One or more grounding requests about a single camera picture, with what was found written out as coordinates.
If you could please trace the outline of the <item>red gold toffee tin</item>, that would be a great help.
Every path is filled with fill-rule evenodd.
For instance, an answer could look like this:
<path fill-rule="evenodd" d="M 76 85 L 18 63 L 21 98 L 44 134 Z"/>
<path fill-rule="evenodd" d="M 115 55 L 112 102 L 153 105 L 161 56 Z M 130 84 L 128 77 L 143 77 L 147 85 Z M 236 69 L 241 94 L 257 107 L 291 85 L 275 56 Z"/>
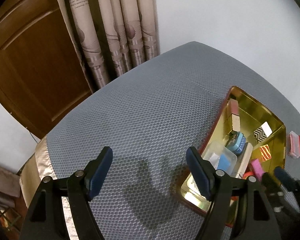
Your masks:
<path fill-rule="evenodd" d="M 235 134 L 228 134 L 226 124 L 226 108 L 230 99 L 238 101 L 241 122 L 240 132 L 245 136 L 246 142 L 250 142 L 253 146 L 250 161 L 258 159 L 264 172 L 270 174 L 274 173 L 275 167 L 284 167 L 286 158 L 286 127 L 284 123 L 262 103 L 236 86 L 229 89 L 207 139 L 198 150 L 199 154 L 202 156 L 207 145 L 213 141 L 217 141 L 226 147 L 230 137 Z M 264 122 L 269 124 L 273 132 L 266 140 L 258 142 L 253 136 L 253 131 Z M 266 144 L 269 145 L 272 158 L 263 162 L 259 147 Z M 249 164 L 245 172 L 251 171 Z"/>

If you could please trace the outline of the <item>pink wooden block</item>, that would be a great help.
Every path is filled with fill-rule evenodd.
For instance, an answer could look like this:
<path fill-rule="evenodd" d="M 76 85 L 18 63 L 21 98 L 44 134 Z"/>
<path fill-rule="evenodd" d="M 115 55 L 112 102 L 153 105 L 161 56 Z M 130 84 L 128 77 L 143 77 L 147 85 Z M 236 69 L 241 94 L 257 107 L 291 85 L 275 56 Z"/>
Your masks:
<path fill-rule="evenodd" d="M 262 181 L 262 176 L 264 174 L 264 170 L 261 166 L 261 163 L 258 159 L 253 159 L 250 161 L 250 169 L 254 174 L 254 177 L 256 177 L 256 179 L 258 181 Z"/>

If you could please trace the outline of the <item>red yellow striped wooden cube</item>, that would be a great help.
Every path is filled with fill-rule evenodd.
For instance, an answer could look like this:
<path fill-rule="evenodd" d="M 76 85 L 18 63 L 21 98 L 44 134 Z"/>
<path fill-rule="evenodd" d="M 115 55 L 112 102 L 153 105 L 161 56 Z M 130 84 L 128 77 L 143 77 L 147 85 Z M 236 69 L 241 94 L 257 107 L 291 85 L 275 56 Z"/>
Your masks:
<path fill-rule="evenodd" d="M 260 146 L 259 150 L 263 162 L 268 161 L 272 158 L 268 144 Z"/>

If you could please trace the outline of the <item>blue small tin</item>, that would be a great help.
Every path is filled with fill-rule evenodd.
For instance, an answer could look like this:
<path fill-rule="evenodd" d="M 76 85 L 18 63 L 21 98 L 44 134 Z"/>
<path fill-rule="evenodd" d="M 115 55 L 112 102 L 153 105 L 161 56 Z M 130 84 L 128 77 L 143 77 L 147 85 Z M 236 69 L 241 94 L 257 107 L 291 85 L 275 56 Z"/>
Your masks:
<path fill-rule="evenodd" d="M 245 146 L 246 138 L 242 132 L 233 134 L 226 144 L 226 148 L 235 155 L 240 155 Z"/>

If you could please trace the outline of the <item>clear box with blue sponge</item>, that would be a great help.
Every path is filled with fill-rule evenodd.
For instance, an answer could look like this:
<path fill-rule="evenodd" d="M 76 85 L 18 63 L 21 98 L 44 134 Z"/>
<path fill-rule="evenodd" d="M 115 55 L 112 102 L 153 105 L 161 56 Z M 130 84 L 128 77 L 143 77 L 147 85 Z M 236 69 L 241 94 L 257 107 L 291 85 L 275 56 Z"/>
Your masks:
<path fill-rule="evenodd" d="M 202 158 L 211 163 L 215 170 L 223 170 L 231 175 L 237 163 L 237 156 L 217 141 L 207 145 Z"/>

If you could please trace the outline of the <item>black white zigzag block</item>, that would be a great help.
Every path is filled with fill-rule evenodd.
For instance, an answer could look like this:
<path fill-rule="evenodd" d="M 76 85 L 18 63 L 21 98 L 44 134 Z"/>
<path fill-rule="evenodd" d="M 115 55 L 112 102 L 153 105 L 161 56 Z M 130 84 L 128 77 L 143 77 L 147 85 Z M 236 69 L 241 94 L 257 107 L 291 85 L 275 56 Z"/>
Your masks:
<path fill-rule="evenodd" d="M 253 131 L 253 136 L 258 142 L 266 140 L 271 134 L 272 129 L 267 122 L 264 122 L 260 127 Z"/>

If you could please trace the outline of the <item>beige patterned curtain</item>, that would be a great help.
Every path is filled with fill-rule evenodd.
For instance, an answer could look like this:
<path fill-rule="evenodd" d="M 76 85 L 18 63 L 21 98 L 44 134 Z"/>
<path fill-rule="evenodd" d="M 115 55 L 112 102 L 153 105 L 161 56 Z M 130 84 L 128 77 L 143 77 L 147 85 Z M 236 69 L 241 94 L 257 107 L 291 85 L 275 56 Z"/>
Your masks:
<path fill-rule="evenodd" d="M 158 56 L 154 0 L 57 0 L 87 80 L 98 88 Z"/>

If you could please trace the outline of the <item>beige satin tablecloth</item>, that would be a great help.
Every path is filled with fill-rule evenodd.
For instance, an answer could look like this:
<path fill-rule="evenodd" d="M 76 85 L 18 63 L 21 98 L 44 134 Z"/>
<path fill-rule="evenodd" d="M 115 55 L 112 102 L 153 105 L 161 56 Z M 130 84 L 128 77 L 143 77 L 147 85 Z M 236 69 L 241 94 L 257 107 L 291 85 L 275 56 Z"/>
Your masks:
<path fill-rule="evenodd" d="M 45 176 L 51 176 L 53 179 L 57 179 L 47 149 L 46 136 L 38 142 L 34 154 L 25 163 L 20 174 L 19 184 L 27 207 L 30 206 L 34 194 Z M 70 239 L 78 239 L 69 201 L 66 197 L 62 197 L 62 204 L 69 237 Z"/>

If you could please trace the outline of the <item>grey honeycomb mesh mat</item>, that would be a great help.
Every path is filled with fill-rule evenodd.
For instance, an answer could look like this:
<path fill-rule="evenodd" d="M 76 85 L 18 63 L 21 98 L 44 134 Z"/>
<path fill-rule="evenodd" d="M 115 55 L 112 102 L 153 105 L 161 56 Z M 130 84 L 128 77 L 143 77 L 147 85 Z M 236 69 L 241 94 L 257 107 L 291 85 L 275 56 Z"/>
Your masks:
<path fill-rule="evenodd" d="M 229 89 L 237 86 L 300 134 L 300 114 L 268 81 L 233 57 L 190 42 L 118 77 L 67 114 L 46 137 L 58 178 L 95 159 L 113 163 L 90 206 L 105 239 L 194 239 L 202 216 L 174 189 L 185 154 L 210 133 Z M 288 159 L 300 178 L 300 159 Z"/>

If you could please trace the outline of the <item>brown wooden door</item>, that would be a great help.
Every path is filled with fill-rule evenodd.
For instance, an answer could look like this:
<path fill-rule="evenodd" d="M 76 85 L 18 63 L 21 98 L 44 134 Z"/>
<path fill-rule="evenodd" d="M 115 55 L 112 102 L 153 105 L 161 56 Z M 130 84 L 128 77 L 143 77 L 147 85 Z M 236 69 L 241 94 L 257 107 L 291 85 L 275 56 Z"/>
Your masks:
<path fill-rule="evenodd" d="M 0 7 L 0 103 L 42 138 L 92 94 L 57 0 Z"/>

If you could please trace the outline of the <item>clear box with red insert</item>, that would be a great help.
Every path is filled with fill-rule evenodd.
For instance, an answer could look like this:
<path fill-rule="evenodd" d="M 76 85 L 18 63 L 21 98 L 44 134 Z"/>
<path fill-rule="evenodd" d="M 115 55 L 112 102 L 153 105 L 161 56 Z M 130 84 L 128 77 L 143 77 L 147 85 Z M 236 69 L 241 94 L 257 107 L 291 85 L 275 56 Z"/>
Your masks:
<path fill-rule="evenodd" d="M 288 135 L 288 155 L 293 159 L 300 158 L 300 135 L 294 131 Z"/>

